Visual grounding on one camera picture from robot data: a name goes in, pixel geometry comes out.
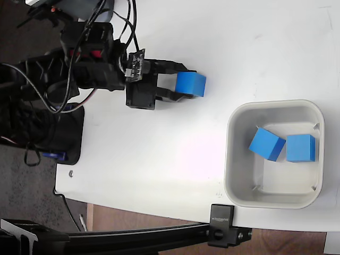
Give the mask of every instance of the white bin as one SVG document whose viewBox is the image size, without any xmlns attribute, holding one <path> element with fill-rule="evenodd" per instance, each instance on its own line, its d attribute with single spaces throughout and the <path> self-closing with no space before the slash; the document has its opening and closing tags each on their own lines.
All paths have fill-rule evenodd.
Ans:
<svg viewBox="0 0 340 255">
<path fill-rule="evenodd" d="M 286 161 L 286 145 L 276 162 L 249 150 L 257 131 L 264 128 L 286 139 L 311 134 L 316 139 L 316 161 Z M 325 121 L 308 100 L 248 103 L 237 108 L 227 131 L 225 191 L 243 207 L 300 209 L 319 195 L 324 171 Z"/>
</svg>

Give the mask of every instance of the blue block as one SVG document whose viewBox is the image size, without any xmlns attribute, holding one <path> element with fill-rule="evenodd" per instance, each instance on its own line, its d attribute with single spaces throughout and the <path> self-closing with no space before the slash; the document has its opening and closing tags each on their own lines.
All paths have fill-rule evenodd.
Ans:
<svg viewBox="0 0 340 255">
<path fill-rule="evenodd" d="M 310 134 L 287 136 L 287 161 L 314 162 L 315 138 Z"/>
<path fill-rule="evenodd" d="M 249 149 L 267 160 L 276 161 L 283 146 L 285 145 L 285 142 L 286 140 L 278 137 L 277 135 L 259 128 L 249 146 Z"/>
<path fill-rule="evenodd" d="M 179 72 L 175 91 L 203 97 L 206 79 L 205 76 L 196 72 Z"/>
</svg>

